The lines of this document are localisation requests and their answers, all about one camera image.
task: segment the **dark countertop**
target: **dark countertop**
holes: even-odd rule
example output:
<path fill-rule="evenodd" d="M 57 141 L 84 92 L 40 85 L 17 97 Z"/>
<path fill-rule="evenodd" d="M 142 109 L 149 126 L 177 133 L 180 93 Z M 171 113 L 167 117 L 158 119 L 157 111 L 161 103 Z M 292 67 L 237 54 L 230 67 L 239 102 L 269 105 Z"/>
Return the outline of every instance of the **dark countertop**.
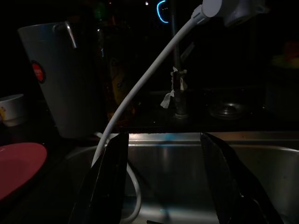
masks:
<path fill-rule="evenodd" d="M 74 148 L 73 141 L 59 136 L 49 117 L 30 118 L 26 123 L 14 127 L 0 125 L 0 146 L 22 142 L 44 145 L 47 149 L 47 158 L 33 178 L 0 201 L 0 221 L 12 212 L 17 204 L 22 203 L 24 196 L 33 191 L 35 186 Z"/>
<path fill-rule="evenodd" d="M 129 124 L 119 130 L 129 133 L 184 133 L 184 132 L 235 132 L 235 131 L 298 131 L 299 122 L 282 120 L 266 111 L 249 113 L 237 120 L 220 120 L 207 110 L 190 114 L 180 120 L 174 109 L 154 109 L 137 114 Z"/>

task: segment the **stainless steel sink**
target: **stainless steel sink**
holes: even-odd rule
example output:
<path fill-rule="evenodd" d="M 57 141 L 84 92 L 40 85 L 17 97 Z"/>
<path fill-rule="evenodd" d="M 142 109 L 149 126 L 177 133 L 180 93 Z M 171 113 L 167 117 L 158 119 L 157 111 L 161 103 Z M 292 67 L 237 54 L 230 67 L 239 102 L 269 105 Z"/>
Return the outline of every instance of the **stainless steel sink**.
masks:
<path fill-rule="evenodd" d="M 299 133 L 212 133 L 227 141 L 259 179 L 286 224 L 299 223 Z M 93 150 L 68 156 L 74 186 L 88 170 Z M 209 192 L 199 133 L 130 134 L 129 162 L 142 191 L 142 208 L 135 224 L 217 224 Z M 123 215 L 135 205 L 126 181 Z"/>

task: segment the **white cable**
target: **white cable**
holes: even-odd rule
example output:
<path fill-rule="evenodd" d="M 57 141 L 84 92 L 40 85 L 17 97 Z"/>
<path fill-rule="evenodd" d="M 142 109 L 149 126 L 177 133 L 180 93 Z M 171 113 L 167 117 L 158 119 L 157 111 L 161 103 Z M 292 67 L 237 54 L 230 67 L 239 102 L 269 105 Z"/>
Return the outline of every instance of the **white cable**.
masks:
<path fill-rule="evenodd" d="M 172 52 L 174 47 L 179 43 L 179 41 L 194 27 L 197 23 L 194 19 L 190 19 L 172 38 L 172 40 L 168 43 L 168 45 L 164 48 L 164 50 L 159 54 L 159 56 L 155 59 L 153 64 L 147 69 L 144 75 L 139 79 L 139 81 L 135 84 L 135 86 L 131 89 L 128 95 L 124 98 L 122 103 L 119 105 L 117 110 L 115 111 L 114 115 L 112 116 L 111 120 L 109 121 L 106 129 L 104 130 L 103 136 L 99 141 L 97 149 L 93 156 L 92 166 L 95 164 L 97 159 L 102 154 L 104 149 L 104 145 L 109 137 L 111 131 L 113 130 L 117 120 L 122 115 L 126 107 L 129 105 L 133 97 L 136 93 L 143 87 L 146 81 L 151 77 L 151 75 L 156 71 L 159 65 L 164 61 L 164 59 Z"/>
<path fill-rule="evenodd" d="M 205 22 L 208 20 L 208 18 L 202 13 L 202 7 L 197 7 L 192 16 L 191 19 L 175 34 L 175 36 L 171 39 L 171 41 L 167 44 L 167 46 L 163 49 L 163 51 L 159 54 L 159 56 L 155 59 L 153 64 L 147 69 L 147 71 L 142 75 L 142 77 L 138 80 L 138 82 L 135 84 L 135 86 L 131 89 L 131 91 L 128 93 L 128 95 L 124 98 L 122 103 L 119 105 L 117 110 L 115 111 L 114 115 L 110 119 L 107 127 L 104 130 L 103 135 L 101 136 L 101 139 L 99 141 L 99 144 L 97 146 L 97 149 L 93 156 L 92 166 L 95 164 L 97 159 L 101 156 L 105 143 L 109 138 L 109 135 L 111 131 L 113 130 L 117 120 L 122 115 L 126 107 L 129 105 L 133 97 L 136 95 L 136 93 L 144 86 L 144 84 L 147 82 L 147 80 L 152 76 L 152 74 L 157 70 L 157 68 L 160 66 L 160 64 L 165 60 L 165 58 L 172 52 L 172 50 L 175 48 L 175 46 L 179 43 L 179 41 L 186 36 L 186 34 L 189 33 L 191 29 L 193 29 L 196 25 Z M 141 192 L 140 187 L 138 184 L 138 181 L 131 169 L 131 167 L 127 164 L 127 173 L 129 174 L 134 188 L 136 192 L 136 206 L 133 211 L 133 213 L 121 220 L 121 223 L 131 223 L 133 222 L 136 217 L 139 214 L 140 208 L 141 208 Z"/>
<path fill-rule="evenodd" d="M 103 136 L 103 134 L 100 133 L 100 132 L 96 132 L 94 135 L 98 136 L 99 138 L 101 138 L 101 136 Z M 87 149 L 90 150 L 90 149 L 94 149 L 94 148 L 96 148 L 96 146 L 89 147 Z M 131 181 L 132 181 L 134 189 L 135 189 L 136 205 L 135 205 L 133 213 L 129 217 L 121 219 L 121 221 L 120 221 L 121 224 L 126 224 L 126 223 L 133 222 L 137 218 L 137 216 L 139 214 L 139 211 L 140 211 L 140 208 L 141 208 L 140 186 L 139 186 L 139 183 L 137 181 L 137 178 L 136 178 L 132 168 L 130 167 L 130 165 L 128 163 L 127 163 L 127 173 L 129 174 L 129 177 L 131 178 Z"/>

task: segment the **white hose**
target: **white hose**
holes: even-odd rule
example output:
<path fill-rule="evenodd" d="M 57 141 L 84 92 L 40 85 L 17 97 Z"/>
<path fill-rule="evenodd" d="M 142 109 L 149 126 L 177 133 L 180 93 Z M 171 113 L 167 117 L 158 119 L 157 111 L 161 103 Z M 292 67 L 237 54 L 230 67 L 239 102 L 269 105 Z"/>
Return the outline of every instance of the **white hose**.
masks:
<path fill-rule="evenodd" d="M 193 28 L 197 25 L 194 19 L 190 19 L 172 38 L 172 40 L 168 43 L 168 45 L 164 48 L 164 50 L 159 54 L 159 56 L 155 59 L 153 64 L 147 69 L 144 75 L 139 79 L 139 81 L 135 84 L 135 86 L 131 89 L 131 91 L 124 98 L 122 103 L 119 105 L 111 120 L 109 121 L 106 129 L 104 130 L 103 136 L 101 137 L 97 149 L 93 156 L 92 166 L 95 164 L 97 159 L 103 152 L 104 145 L 112 132 L 117 120 L 122 115 L 126 107 L 129 105 L 133 97 L 136 93 L 143 87 L 146 81 L 151 77 L 151 75 L 157 70 L 160 64 L 165 60 L 165 58 L 172 52 L 174 47 L 179 43 L 179 41 Z"/>
<path fill-rule="evenodd" d="M 137 218 L 137 216 L 139 214 L 139 211 L 140 211 L 140 208 L 141 208 L 141 191 L 140 191 L 140 186 L 139 186 L 139 183 L 137 181 L 137 178 L 136 178 L 134 172 L 132 171 L 132 169 L 131 169 L 131 167 L 130 167 L 130 165 L 128 163 L 127 163 L 127 173 L 129 174 L 129 176 L 130 176 L 130 178 L 132 180 L 132 183 L 134 185 L 134 188 L 135 188 L 136 205 L 135 205 L 133 213 L 129 217 L 121 219 L 121 221 L 120 221 L 121 224 L 133 222 Z"/>

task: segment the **dark background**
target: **dark background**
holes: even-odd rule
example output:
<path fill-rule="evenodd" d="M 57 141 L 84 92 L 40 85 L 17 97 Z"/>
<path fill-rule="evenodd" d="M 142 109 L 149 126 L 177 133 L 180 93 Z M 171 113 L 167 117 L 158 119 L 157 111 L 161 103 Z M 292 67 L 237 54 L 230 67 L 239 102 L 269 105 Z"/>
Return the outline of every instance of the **dark background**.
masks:
<path fill-rule="evenodd" d="M 132 70 L 137 80 L 171 39 L 170 23 L 163 24 L 156 14 L 156 0 L 104 1 L 107 11 L 118 21 L 125 21 L 131 29 L 129 44 L 137 61 Z M 177 0 L 178 27 L 189 18 L 200 1 Z M 65 21 L 79 16 L 92 23 L 92 7 L 96 1 L 13 1 L 2 9 L 7 14 L 2 30 L 2 74 L 0 97 L 25 93 L 32 100 L 43 99 L 31 70 L 26 53 L 17 34 L 24 26 Z M 267 1 L 268 14 L 225 28 L 220 19 L 195 28 L 181 43 L 181 52 L 194 42 L 195 49 L 183 64 L 188 69 L 189 89 L 263 85 L 264 76 L 273 55 L 281 54 L 286 41 L 298 40 L 298 12 L 296 1 Z M 167 9 L 165 19 L 169 19 Z M 171 87 L 172 56 L 162 64 L 141 93 L 168 91 Z"/>

